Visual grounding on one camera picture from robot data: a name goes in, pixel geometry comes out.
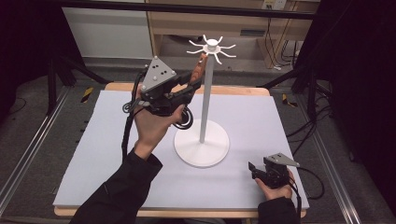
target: white hook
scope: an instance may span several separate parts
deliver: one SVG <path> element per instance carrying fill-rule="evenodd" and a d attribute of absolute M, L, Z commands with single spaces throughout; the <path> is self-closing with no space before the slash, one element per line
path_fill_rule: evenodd
<path fill-rule="evenodd" d="M 236 46 L 236 45 L 232 45 L 230 47 L 220 47 L 219 46 L 219 42 L 222 40 L 222 36 L 220 37 L 219 40 L 215 40 L 215 39 L 207 40 L 206 39 L 206 35 L 203 35 L 203 37 L 204 37 L 204 41 L 206 42 L 205 45 L 199 45 L 199 44 L 195 44 L 191 40 L 189 41 L 190 43 L 192 43 L 196 47 L 202 47 L 202 49 L 199 49 L 197 51 L 187 51 L 187 52 L 190 53 L 190 54 L 195 54 L 195 53 L 199 53 L 201 51 L 204 51 L 206 53 L 206 55 L 213 54 L 215 56 L 215 58 L 216 58 L 216 61 L 219 64 L 222 64 L 222 63 L 219 60 L 218 53 L 222 53 L 224 56 L 229 57 L 229 58 L 235 58 L 236 57 L 235 55 L 229 55 L 229 54 L 226 54 L 223 51 L 221 51 L 222 49 L 231 49 L 231 48 Z"/>

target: hand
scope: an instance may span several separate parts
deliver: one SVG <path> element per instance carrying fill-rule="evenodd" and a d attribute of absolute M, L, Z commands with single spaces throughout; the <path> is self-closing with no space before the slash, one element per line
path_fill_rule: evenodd
<path fill-rule="evenodd" d="M 293 173 L 290 170 L 289 170 L 289 176 L 294 181 Z M 257 185 L 260 187 L 260 189 L 262 189 L 262 192 L 264 192 L 267 201 L 282 197 L 291 198 L 292 195 L 291 186 L 285 185 L 279 189 L 270 189 L 259 178 L 256 178 L 255 180 Z"/>
<path fill-rule="evenodd" d="M 136 98 L 140 98 L 141 85 L 137 87 Z M 137 106 L 134 112 L 142 109 L 142 106 Z M 181 122 L 181 113 L 184 105 L 180 105 L 172 116 L 160 117 L 152 115 L 146 109 L 143 109 L 134 116 L 134 122 L 138 133 L 138 140 L 134 144 L 134 153 L 146 160 L 151 154 L 152 150 L 160 143 L 165 136 L 171 124 Z"/>

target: white pole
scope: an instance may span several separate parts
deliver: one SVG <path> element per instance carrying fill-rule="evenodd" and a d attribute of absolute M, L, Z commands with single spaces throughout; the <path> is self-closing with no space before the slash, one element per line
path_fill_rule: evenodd
<path fill-rule="evenodd" d="M 205 89 L 204 89 L 204 102 L 202 106 L 202 117 L 201 117 L 201 135 L 199 142 L 205 142 L 206 124 L 207 124 L 207 113 L 209 110 L 210 91 L 212 89 L 213 69 L 215 66 L 215 58 L 213 55 L 207 56 L 206 69 L 205 69 Z"/>

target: black sleeve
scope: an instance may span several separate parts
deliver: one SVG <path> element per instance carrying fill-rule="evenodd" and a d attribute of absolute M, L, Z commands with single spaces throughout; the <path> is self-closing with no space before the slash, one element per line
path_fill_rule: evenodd
<path fill-rule="evenodd" d="M 294 203 L 285 197 L 273 199 L 259 205 L 259 224 L 297 224 Z"/>
<path fill-rule="evenodd" d="M 154 155 L 144 161 L 132 151 L 119 170 L 77 210 L 70 223 L 134 223 L 148 197 L 150 183 L 162 167 Z"/>

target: tripod leg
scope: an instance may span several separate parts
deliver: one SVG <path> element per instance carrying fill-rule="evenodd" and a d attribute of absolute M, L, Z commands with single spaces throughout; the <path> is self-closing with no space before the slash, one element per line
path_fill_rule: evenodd
<path fill-rule="evenodd" d="M 296 69 L 293 69 L 293 70 L 289 71 L 288 73 L 286 73 L 286 74 L 284 74 L 284 75 L 282 75 L 280 77 L 277 77 L 276 79 L 268 82 L 267 84 L 264 84 L 264 85 L 261 85 L 261 86 L 256 86 L 256 87 L 257 88 L 265 88 L 265 89 L 269 90 L 269 89 L 273 88 L 274 86 L 276 86 L 277 84 L 288 80 L 289 78 L 299 76 L 299 74 L 301 72 L 303 72 L 303 71 L 304 71 L 304 67 L 301 66 L 299 68 L 296 68 Z"/>
<path fill-rule="evenodd" d="M 86 76 L 92 78 L 93 80 L 99 82 L 100 84 L 107 84 L 107 83 L 113 82 L 113 81 L 107 80 L 105 78 L 99 77 L 92 71 L 88 70 L 87 68 L 81 66 L 78 63 L 71 61 L 70 59 L 68 59 L 66 57 L 61 56 L 61 59 L 68 65 L 72 66 L 73 68 L 76 68 L 78 71 L 80 71 L 81 73 L 85 74 Z"/>
<path fill-rule="evenodd" d="M 53 108 L 56 106 L 56 76 L 53 70 L 53 60 L 49 59 L 48 68 L 48 84 L 49 84 L 49 108 L 47 110 L 47 115 L 49 115 Z"/>
<path fill-rule="evenodd" d="M 308 105 L 306 108 L 306 112 L 308 117 L 316 122 L 317 120 L 317 110 L 315 104 L 315 95 L 317 90 L 317 77 L 315 72 L 311 72 L 310 81 L 308 84 Z"/>

